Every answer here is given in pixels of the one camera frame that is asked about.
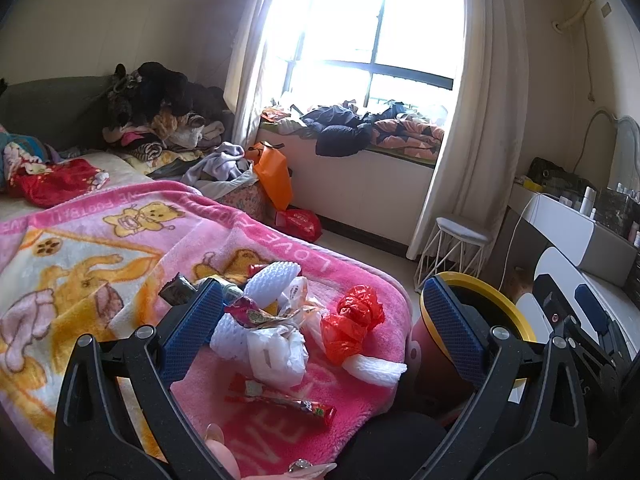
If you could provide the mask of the left hand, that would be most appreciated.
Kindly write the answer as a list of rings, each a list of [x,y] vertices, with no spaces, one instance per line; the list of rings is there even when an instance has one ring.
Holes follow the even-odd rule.
[[[233,479],[241,479],[238,461],[232,452],[224,445],[224,433],[216,424],[209,424],[205,430],[204,442],[209,452],[216,457]],[[247,476],[244,480],[293,480],[293,479],[323,479],[329,472],[334,471],[336,463],[312,465],[306,468],[298,468],[287,471],[284,474],[267,474],[266,476]]]

